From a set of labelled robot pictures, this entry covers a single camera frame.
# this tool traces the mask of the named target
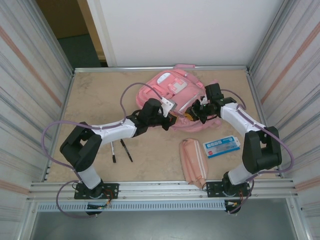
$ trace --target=wooden table surface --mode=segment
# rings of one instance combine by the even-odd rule
[[[120,96],[132,83],[146,83],[158,71],[139,72],[82,72],[75,75],[67,104],[64,120],[87,122],[89,125],[100,125],[119,121],[123,118],[120,108]],[[191,71],[204,85],[217,79],[222,89],[238,93],[247,105],[247,113],[258,120],[257,110],[251,95],[250,87],[243,70],[195,70]],[[133,86],[123,98],[127,114],[138,109],[136,93],[140,86]],[[198,139],[205,143],[226,136],[238,137],[241,149],[208,159],[208,180],[218,180],[223,174],[242,162],[243,138],[227,122],[221,120],[219,127],[188,133],[182,131],[164,131],[161,127],[149,128],[145,134],[135,138],[126,138],[124,142],[133,158],[130,162],[120,141],[114,142],[116,163],[113,163],[111,145],[100,147],[94,166],[104,181],[179,181],[184,180],[179,155],[179,143],[186,138]],[[59,152],[60,145],[74,126],[63,125],[59,134],[54,158],[67,163]],[[265,178],[274,175],[265,174]],[[76,179],[70,169],[53,163],[48,176],[49,182],[66,182]]]

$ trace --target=pen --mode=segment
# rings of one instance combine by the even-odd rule
[[[113,163],[116,163],[116,155],[115,155],[114,145],[113,145],[112,142],[111,142],[111,151],[112,151],[112,160],[113,160]]]
[[[121,142],[122,146],[124,147],[124,150],[126,151],[126,154],[128,155],[130,161],[133,163],[134,161],[132,160],[132,157],[131,157],[131,155],[130,155],[130,153],[128,151],[127,146],[125,145],[125,142],[122,139],[120,139],[120,142]]]

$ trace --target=white wall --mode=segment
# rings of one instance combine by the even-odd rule
[[[109,66],[247,65],[283,0],[87,0]]]

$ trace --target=pencil box label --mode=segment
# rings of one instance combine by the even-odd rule
[[[210,159],[221,154],[239,150],[240,142],[235,136],[227,136],[215,141],[205,142],[203,148],[207,157]]]

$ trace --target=metal base plate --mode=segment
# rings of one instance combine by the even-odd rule
[[[119,184],[118,183],[103,183],[105,193],[97,198],[91,197],[91,190],[86,187],[84,183],[78,183],[75,187],[74,199],[117,199],[119,193]]]
[[[221,197],[240,197],[240,192],[242,196],[246,197],[250,190],[250,185],[248,183],[242,184],[237,191],[232,195],[227,195],[224,192],[224,185],[222,181],[208,181],[206,183],[207,195],[208,198],[221,198]]]

